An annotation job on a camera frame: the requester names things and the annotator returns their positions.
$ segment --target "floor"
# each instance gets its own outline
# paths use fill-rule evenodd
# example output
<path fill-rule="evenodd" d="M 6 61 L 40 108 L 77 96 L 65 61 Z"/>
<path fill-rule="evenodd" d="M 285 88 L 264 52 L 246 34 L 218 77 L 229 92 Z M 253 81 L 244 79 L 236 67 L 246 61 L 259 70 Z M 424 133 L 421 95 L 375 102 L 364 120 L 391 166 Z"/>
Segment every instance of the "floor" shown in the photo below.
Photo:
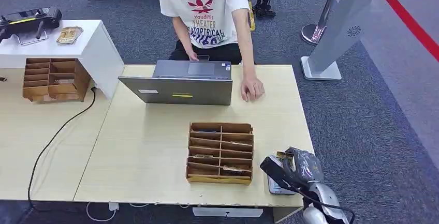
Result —
<path fill-rule="evenodd" d="M 253 32 L 259 64 L 292 64 L 325 183 L 356 223 L 436 223 L 439 63 L 406 30 L 384 0 L 373 0 L 374 26 L 339 60 L 340 82 L 303 78 L 299 58 L 313 50 L 301 41 L 302 26 L 318 20 L 326 0 L 272 0 L 273 20 L 258 21 Z M 401 0 L 434 39 L 438 39 L 438 0 Z M 64 19 L 102 19 L 127 64 L 167 58 L 176 40 L 158 0 L 2 0 L 4 13 L 57 6 Z M 80 210 L 27 213 L 25 202 L 0 202 L 0 223 L 93 223 L 85 203 L 40 203 L 41 208 Z M 96 218 L 108 217 L 105 204 L 93 205 Z M 194 217 L 190 208 L 123 205 L 112 223 L 270 223 L 262 218 Z M 284 223 L 302 223 L 301 213 Z"/>

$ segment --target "laptop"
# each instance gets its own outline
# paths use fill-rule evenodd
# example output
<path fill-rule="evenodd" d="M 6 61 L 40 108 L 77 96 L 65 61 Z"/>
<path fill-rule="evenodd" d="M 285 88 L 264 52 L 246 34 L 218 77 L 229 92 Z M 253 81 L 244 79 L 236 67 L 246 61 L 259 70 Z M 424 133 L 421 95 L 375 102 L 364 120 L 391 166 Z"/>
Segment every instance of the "laptop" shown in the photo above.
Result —
<path fill-rule="evenodd" d="M 145 103 L 228 106 L 230 72 L 230 62 L 158 61 L 152 78 L 119 80 Z"/>

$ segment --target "metal pole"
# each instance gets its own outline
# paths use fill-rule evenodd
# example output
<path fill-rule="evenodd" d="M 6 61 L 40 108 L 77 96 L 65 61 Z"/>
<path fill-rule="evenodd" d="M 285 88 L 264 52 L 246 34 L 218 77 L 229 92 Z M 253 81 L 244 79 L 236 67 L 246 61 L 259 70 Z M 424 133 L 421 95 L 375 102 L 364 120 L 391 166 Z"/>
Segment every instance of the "metal pole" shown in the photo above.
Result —
<path fill-rule="evenodd" d="M 308 43 L 316 46 L 320 41 L 321 36 L 325 32 L 326 23 L 328 22 L 328 15 L 334 5 L 335 0 L 327 0 L 323 12 L 317 24 L 308 24 L 302 28 L 302 39 Z"/>

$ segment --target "graphic print on shirt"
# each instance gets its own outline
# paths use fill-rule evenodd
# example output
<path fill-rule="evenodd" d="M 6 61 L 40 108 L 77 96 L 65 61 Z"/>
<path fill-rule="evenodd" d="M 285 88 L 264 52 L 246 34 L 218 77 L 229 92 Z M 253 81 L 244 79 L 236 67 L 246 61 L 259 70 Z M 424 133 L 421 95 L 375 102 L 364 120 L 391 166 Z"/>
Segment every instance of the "graphic print on shirt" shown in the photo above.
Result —
<path fill-rule="evenodd" d="M 216 29 L 215 20 L 209 14 L 213 10 L 213 0 L 208 0 L 206 3 L 203 3 L 202 0 L 196 0 L 195 3 L 188 2 L 188 4 L 194 12 L 194 20 L 189 35 L 203 46 L 223 42 L 225 34 L 221 29 Z"/>

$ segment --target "person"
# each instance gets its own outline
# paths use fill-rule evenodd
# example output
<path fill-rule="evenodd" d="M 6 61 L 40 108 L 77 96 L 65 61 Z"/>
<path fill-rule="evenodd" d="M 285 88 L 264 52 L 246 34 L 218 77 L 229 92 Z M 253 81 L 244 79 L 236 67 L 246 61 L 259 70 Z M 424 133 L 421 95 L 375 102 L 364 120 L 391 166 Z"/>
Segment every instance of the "person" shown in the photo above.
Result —
<path fill-rule="evenodd" d="M 242 61 L 242 98 L 265 93 L 255 71 L 248 0 L 160 0 L 160 10 L 172 17 L 179 39 L 169 59 L 199 61 L 204 55 L 210 61 Z"/>

